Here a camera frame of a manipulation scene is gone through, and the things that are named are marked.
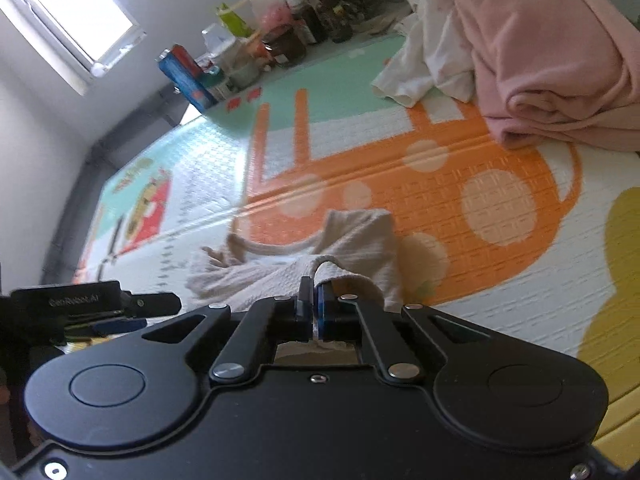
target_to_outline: orange giraffe print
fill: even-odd
[[[411,131],[312,160],[300,89],[293,167],[267,180],[270,105],[262,104],[236,226],[252,240],[287,244],[321,229],[328,209],[386,208],[396,220],[405,300],[443,303],[516,276],[549,248],[575,205],[580,158],[570,144],[573,177],[560,200],[538,150],[504,150],[475,106],[456,105],[465,120],[434,124],[418,103],[406,110]]]

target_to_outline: window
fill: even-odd
[[[113,0],[13,0],[86,80],[104,75],[145,33]]]

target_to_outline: pink blanket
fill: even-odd
[[[498,142],[640,150],[640,32],[608,0],[455,1]]]

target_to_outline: pile of clothes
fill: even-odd
[[[478,106],[507,148],[544,137],[640,150],[640,32],[608,0],[408,0],[374,92]]]

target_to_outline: window frame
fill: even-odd
[[[97,78],[92,74],[92,67],[95,64],[100,63],[111,68],[133,46],[138,44],[146,36],[138,22],[136,22],[136,20],[134,20],[116,0],[113,0],[120,9],[120,12],[127,17],[132,25],[109,47],[104,54],[102,54],[102,56],[100,56],[99,59],[94,60],[78,43],[76,43],[73,37],[66,32],[66,30],[56,21],[56,19],[40,3],[39,0],[11,1],[19,10],[21,15],[27,19],[29,24],[55,50],[60,58],[87,83],[90,83]]]

